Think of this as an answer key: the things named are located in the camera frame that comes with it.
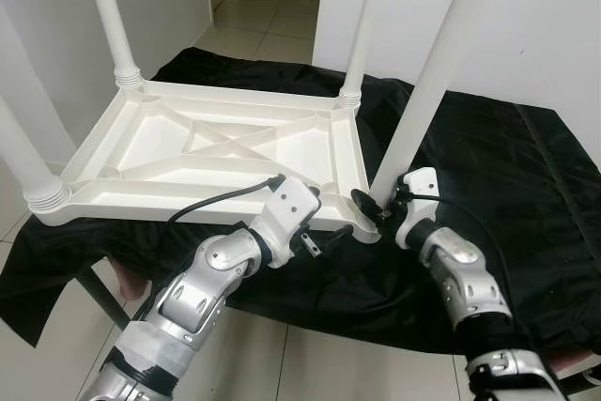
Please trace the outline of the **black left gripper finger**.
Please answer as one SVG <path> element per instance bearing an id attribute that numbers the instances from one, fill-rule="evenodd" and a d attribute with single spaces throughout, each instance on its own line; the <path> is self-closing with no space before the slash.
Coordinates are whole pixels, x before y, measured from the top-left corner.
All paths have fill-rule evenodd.
<path id="1" fill-rule="evenodd" d="M 334 232 L 315 232 L 315 254 L 333 254 L 343 245 L 345 239 L 353 241 L 355 228 L 352 225 L 344 225 Z"/>

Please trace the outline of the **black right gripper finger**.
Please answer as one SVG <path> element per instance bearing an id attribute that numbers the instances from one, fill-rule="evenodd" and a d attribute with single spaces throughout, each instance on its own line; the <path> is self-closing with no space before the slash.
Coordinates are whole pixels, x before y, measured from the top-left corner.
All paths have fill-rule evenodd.
<path id="1" fill-rule="evenodd" d="M 362 216 L 368 218 L 372 224 L 383 224 L 387 218 L 385 209 L 380 208 L 375 200 L 368 193 L 360 190 L 360 188 L 352 188 L 349 195 L 352 203 Z"/>

